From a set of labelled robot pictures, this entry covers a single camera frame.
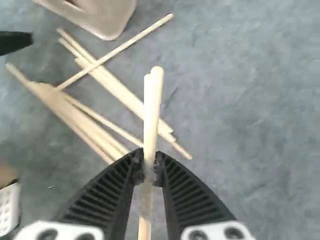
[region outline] wooden stick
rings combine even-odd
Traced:
[[[59,42],[68,49],[72,54],[74,54],[77,58],[75,61],[82,67],[86,68],[89,66],[89,62],[94,62],[96,59],[87,52],[72,36],[66,33],[62,28],[57,29],[57,32],[65,39],[60,38]],[[109,92],[111,92],[115,97],[117,97],[123,104],[125,104],[130,110],[136,113],[141,119],[143,119],[142,113],[143,103],[126,88],[111,72],[109,72],[105,67],[99,66],[95,69],[95,73],[91,74],[102,86],[104,86]],[[163,120],[159,119],[159,134],[163,136],[163,138],[171,143],[171,145],[181,153],[186,159],[192,159],[192,155],[188,153],[182,146],[180,146],[176,139],[171,134],[166,134],[165,132],[172,132],[172,128],[166,124]]]
[[[131,141],[132,143],[134,143],[138,147],[140,147],[140,148],[143,147],[144,144],[139,139],[137,139],[136,137],[134,137],[133,135],[131,135],[130,133],[128,133],[124,129],[120,128],[119,126],[115,125],[113,122],[109,121],[105,117],[99,115],[94,110],[92,110],[90,107],[82,104],[77,99],[71,97],[70,95],[68,95],[68,94],[66,94],[66,93],[64,93],[62,91],[61,91],[61,94],[68,102],[70,102],[72,105],[76,106],[77,108],[81,109],[82,111],[87,113],[92,118],[96,119],[100,123],[102,123],[105,126],[109,127],[110,129],[112,129],[113,131],[115,131],[119,135],[123,136],[127,140]]]
[[[52,91],[52,89],[54,88],[49,84],[39,83],[39,85],[41,85],[43,88],[46,88],[48,92],[54,93],[54,91]],[[110,153],[110,155],[112,155],[115,160],[129,153],[129,150],[125,146],[115,140],[108,132],[98,126],[87,115],[85,115],[79,109],[71,105],[71,103],[66,101],[64,99],[64,96],[60,92],[56,91],[55,95],[58,95],[64,101],[64,104],[59,104],[58,107],[68,109],[68,113],[74,119],[74,123],[81,124],[85,131],[90,132],[97,144],[100,145],[103,149],[108,149],[107,152]]]
[[[172,19],[174,17],[174,15],[172,13],[168,14],[167,16],[163,17],[162,19],[160,19],[159,21],[155,22],[153,25],[151,25],[150,27],[148,27],[147,29],[143,30],[142,32],[140,32],[139,34],[137,34],[136,36],[134,36],[133,38],[131,38],[129,41],[125,42],[124,44],[120,45],[119,47],[117,47],[116,49],[112,50],[111,52],[109,52],[107,55],[103,56],[102,58],[100,58],[98,61],[96,61],[95,63],[91,64],[90,66],[88,66],[87,68],[83,69],[82,71],[78,72],[77,74],[75,74],[74,76],[70,77],[69,79],[67,79],[65,82],[61,83],[57,89],[58,90],[62,90],[64,88],[66,88],[67,86],[69,86],[70,84],[74,83],[76,80],[78,80],[79,78],[83,77],[84,75],[86,75],[87,73],[91,72],[92,70],[96,69],[97,67],[99,67],[101,64],[103,64],[104,62],[106,62],[107,60],[109,60],[110,58],[114,57],[115,55],[117,55],[118,53],[120,53],[121,51],[125,50],[126,48],[128,48],[129,46],[131,46],[132,44],[134,44],[135,42],[137,42],[138,40],[142,39],[144,36],[148,35],[149,33],[151,33],[153,30],[159,28],[160,26],[162,26],[163,24],[165,24],[166,22],[168,22],[170,19]]]
[[[39,95],[44,95],[46,92],[41,88],[41,86],[36,83],[35,86],[33,86],[35,91],[38,92]],[[91,128],[86,128],[82,125],[82,119],[78,118],[77,120],[74,119],[74,116],[71,114],[74,108],[72,109],[70,106],[65,105],[62,98],[59,99],[59,97],[53,98],[54,95],[50,95],[50,98],[46,96],[42,96],[41,100],[49,107],[51,111],[53,111],[69,128],[71,128],[74,132],[76,132],[79,136],[86,136],[86,138],[90,139],[90,141],[93,144],[91,147],[97,149],[98,151],[101,151],[104,155],[105,153],[108,153],[108,155],[112,156],[113,159],[111,159],[108,156],[108,164],[112,164],[115,162],[115,160],[121,158],[123,154],[119,153],[113,146],[111,146],[107,141],[102,140],[98,133]]]
[[[142,183],[142,206],[139,218],[138,240],[151,239],[151,222],[153,195],[152,176],[156,158],[156,144],[160,103],[164,81],[164,70],[155,66],[151,73],[144,77],[144,124],[143,124],[143,156],[144,156],[144,182]]]
[[[85,135],[79,128],[70,124],[65,118],[61,117],[61,114],[56,111],[51,105],[49,105],[46,101],[44,101],[44,97],[36,90],[34,90],[30,86],[30,81],[11,63],[7,63],[5,67],[8,71],[18,79],[27,89],[30,90],[36,97],[38,97],[42,102],[57,116],[60,116],[60,119],[71,128],[96,154],[98,154],[107,164],[112,164],[114,160],[112,160],[108,155],[106,155],[97,145],[87,136]]]
[[[62,28],[58,28],[57,32],[65,39],[60,38],[58,41],[61,43],[66,49],[68,49],[74,56],[81,59],[82,61],[86,62],[88,61],[89,66],[91,63],[94,63],[96,59],[87,52],[72,36],[67,34]],[[100,71],[101,74],[105,75],[103,79],[105,79],[106,83],[110,85],[115,92],[115,97],[118,98],[121,102],[122,99],[118,97],[119,93],[123,93],[125,98],[128,99],[130,104],[137,109],[136,111],[143,113],[143,103],[141,100],[134,95],[124,84],[120,82],[119,79],[117,79],[110,71],[108,71],[104,66],[99,66],[96,68],[96,72]],[[162,119],[159,119],[159,128],[163,128],[163,131],[172,133],[174,130]]]
[[[80,58],[76,58],[75,62],[81,66],[82,68],[84,68],[85,66],[87,66],[85,60],[82,60]],[[105,89],[109,90],[110,93],[113,93],[114,89],[110,88],[110,86],[103,80],[104,75],[101,74],[100,72],[93,70],[89,73],[97,82],[99,82]],[[144,114],[143,112],[137,111],[136,108],[134,108],[132,106],[132,103],[125,99],[125,97],[123,97],[123,103],[131,110],[133,111],[138,117],[140,117],[141,119],[144,119]],[[169,143],[173,143],[175,142],[177,139],[175,137],[173,137],[170,133],[168,133],[167,131],[164,131],[163,129],[159,128],[159,135],[161,137],[163,137],[167,142]]]

